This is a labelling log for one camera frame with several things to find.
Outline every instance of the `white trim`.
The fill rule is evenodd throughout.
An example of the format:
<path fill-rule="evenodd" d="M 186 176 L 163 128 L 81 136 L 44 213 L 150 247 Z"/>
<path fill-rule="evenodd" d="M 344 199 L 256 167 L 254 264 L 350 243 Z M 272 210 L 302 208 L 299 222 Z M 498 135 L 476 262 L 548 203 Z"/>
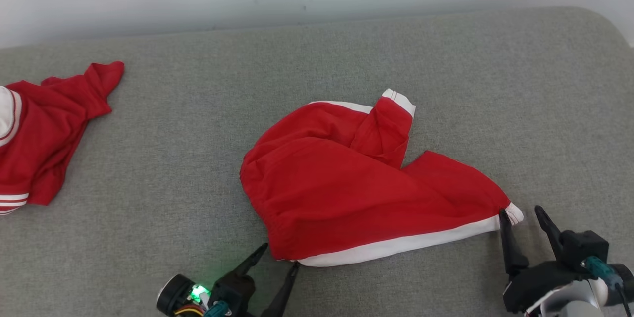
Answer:
<path fill-rule="evenodd" d="M 0 195 L 0 201 L 22 201 L 29 197 L 29 193 L 23 195 Z"/>
<path fill-rule="evenodd" d="M 0 207 L 21 207 L 27 204 L 27 200 L 19 202 L 0 202 Z"/>
<path fill-rule="evenodd" d="M 355 104 L 355 103 L 349 103 L 347 101 L 311 101 L 310 104 L 314 104 L 314 103 L 328 103 L 328 104 L 333 104 L 333 105 L 339 105 L 342 107 L 347 107 L 348 109 L 354 110 L 354 111 L 360 111 L 360 112 L 365 112 L 366 114 L 369 114 L 373 107 L 371 106 L 367 106 L 367 105 L 361 105 L 361 104 Z"/>
<path fill-rule="evenodd" d="M 20 207 L 14 208 L 14 209 L 9 209 L 8 211 L 0 211 L 0 215 L 9 215 L 12 213 L 12 211 L 15 211 L 16 209 L 18 209 Z"/>
<path fill-rule="evenodd" d="M 22 116 L 22 98 L 20 97 L 20 94 L 11 91 L 10 89 L 7 89 L 5 87 L 2 88 L 9 91 L 9 94 L 11 95 L 11 101 L 14 102 L 15 109 L 11 110 L 13 115 L 13 118 L 11 119 L 11 126 L 9 126 L 9 130 L 11 130 L 11 132 L 5 132 L 0 136 L 4 137 L 4 139 L 0 139 L 0 146 L 7 145 L 7 143 L 9 143 L 11 139 L 13 139 L 15 134 L 17 134 L 18 129 L 20 128 L 20 116 Z"/>
<path fill-rule="evenodd" d="M 409 114 L 414 118 L 414 111 L 416 111 L 416 105 L 413 105 L 410 100 L 399 92 L 395 92 L 392 89 L 387 89 L 387 91 L 383 92 L 383 96 L 386 98 L 390 98 L 400 107 L 405 109 L 405 111 L 409 112 Z"/>
<path fill-rule="evenodd" d="M 506 208 L 507 214 L 513 224 L 517 224 L 524 220 L 524 214 L 513 203 Z M 362 263 L 364 261 L 384 258 L 401 252 L 431 247 L 444 243 L 454 242 L 500 229 L 500 220 L 498 215 L 465 224 L 464 226 L 455 227 L 445 231 L 437 231 L 435 233 L 419 234 L 412 236 L 401 236 L 383 242 L 375 242 L 366 245 L 360 245 L 340 252 L 321 254 L 311 256 L 305 259 L 299 259 L 299 263 L 313 267 L 327 267 L 337 265 L 347 265 Z"/>
<path fill-rule="evenodd" d="M 550 290 L 550 291 L 548 291 L 545 295 L 543 295 L 540 299 L 538 299 L 537 301 L 535 301 L 535 303 L 534 303 L 534 304 L 532 304 L 529 308 L 527 308 L 527 309 L 526 309 L 526 311 L 525 311 L 525 312 L 526 312 L 526 315 L 530 315 L 530 313 L 531 313 L 533 310 L 535 310 L 536 308 L 538 308 L 538 307 L 539 307 L 539 305 L 541 305 L 544 301 L 546 301 L 546 299 L 548 299 L 548 297 L 550 297 L 550 296 L 554 295 L 554 294 L 555 294 L 555 292 L 559 292 L 559 291 L 563 290 L 564 288 L 569 287 L 569 285 L 571 285 L 571 284 L 564 285 L 564 286 L 562 286 L 562 287 L 557 287 L 557 288 L 555 288 L 554 290 Z"/>
<path fill-rule="evenodd" d="M 0 137 L 9 135 L 15 120 L 15 103 L 11 91 L 0 86 Z"/>

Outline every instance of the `red shirt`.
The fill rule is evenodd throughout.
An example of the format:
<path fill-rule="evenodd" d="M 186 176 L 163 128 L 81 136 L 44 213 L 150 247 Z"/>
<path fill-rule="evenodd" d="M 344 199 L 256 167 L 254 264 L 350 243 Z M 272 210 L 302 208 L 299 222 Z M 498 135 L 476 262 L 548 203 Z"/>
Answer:
<path fill-rule="evenodd" d="M 123 70 L 91 64 L 84 75 L 0 87 L 0 215 L 55 197 L 88 120 L 111 112 Z"/>

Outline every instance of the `red garment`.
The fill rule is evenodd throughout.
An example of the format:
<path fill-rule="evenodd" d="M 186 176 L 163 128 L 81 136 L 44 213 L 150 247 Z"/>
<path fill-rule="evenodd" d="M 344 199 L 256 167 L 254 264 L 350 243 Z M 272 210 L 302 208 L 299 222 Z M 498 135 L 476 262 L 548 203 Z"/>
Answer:
<path fill-rule="evenodd" d="M 91 64 L 69 79 L 0 87 L 0 215 L 57 195 L 88 120 L 111 112 L 106 98 L 123 70 Z"/>
<path fill-rule="evenodd" d="M 484 174 L 425 152 L 401 169 L 414 105 L 388 89 L 374 108 L 317 102 L 247 152 L 240 179 L 277 259 L 332 266 L 499 229 L 521 211 Z"/>

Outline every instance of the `gray couch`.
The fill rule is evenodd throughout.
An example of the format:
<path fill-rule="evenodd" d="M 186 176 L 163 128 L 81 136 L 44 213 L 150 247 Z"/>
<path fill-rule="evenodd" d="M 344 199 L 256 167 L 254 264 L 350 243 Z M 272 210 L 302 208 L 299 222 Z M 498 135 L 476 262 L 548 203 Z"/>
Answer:
<path fill-rule="evenodd" d="M 179 272 L 210 284 L 267 240 L 238 169 L 276 121 L 317 100 L 417 105 L 406 163 L 434 150 L 480 169 L 525 212 L 593 229 L 634 267 L 634 56 L 580 8 L 62 42 L 0 51 L 0 84 L 125 62 L 48 207 L 0 219 L 0 316 L 159 317 Z M 288 262 L 252 270 L 260 313 Z M 367 263 L 303 268 L 287 317 L 504 316 L 497 232 Z M 623 308 L 607 309 L 622 316 Z"/>

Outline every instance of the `cable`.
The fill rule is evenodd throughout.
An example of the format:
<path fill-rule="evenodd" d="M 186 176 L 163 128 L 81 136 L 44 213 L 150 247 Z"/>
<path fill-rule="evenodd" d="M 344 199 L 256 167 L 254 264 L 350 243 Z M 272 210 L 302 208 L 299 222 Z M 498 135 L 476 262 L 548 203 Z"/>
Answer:
<path fill-rule="evenodd" d="M 204 312 L 200 309 L 200 307 L 196 306 L 195 304 L 185 305 L 185 306 L 181 307 L 180 310 L 174 311 L 174 314 L 178 316 L 178 315 L 181 315 L 181 314 L 183 314 L 185 312 L 193 312 L 193 313 L 195 313 L 195 314 L 197 314 L 199 316 L 202 316 L 204 314 Z"/>
<path fill-rule="evenodd" d="M 627 317 L 632 317 L 632 312 L 630 312 L 630 306 L 628 305 L 628 300 L 627 298 L 625 298 L 625 293 L 623 292 L 621 285 L 616 284 L 615 287 L 616 287 L 616 290 L 621 295 L 621 301 L 623 301 L 623 307 L 625 308 L 625 315 L 627 315 Z"/>

